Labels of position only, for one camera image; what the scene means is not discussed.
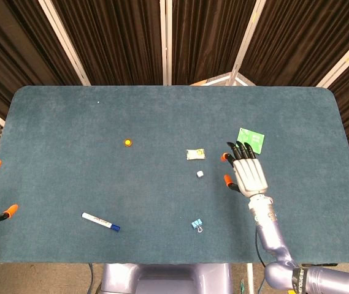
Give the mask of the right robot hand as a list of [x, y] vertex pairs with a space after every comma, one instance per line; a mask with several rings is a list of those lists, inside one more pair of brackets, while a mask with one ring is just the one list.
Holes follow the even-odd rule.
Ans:
[[247, 198], [265, 194], [268, 184], [263, 168], [251, 145], [240, 141], [236, 141], [236, 143], [229, 141], [227, 145], [232, 154], [223, 153], [221, 160], [229, 162], [237, 182], [235, 183], [229, 175], [224, 175], [226, 186]]

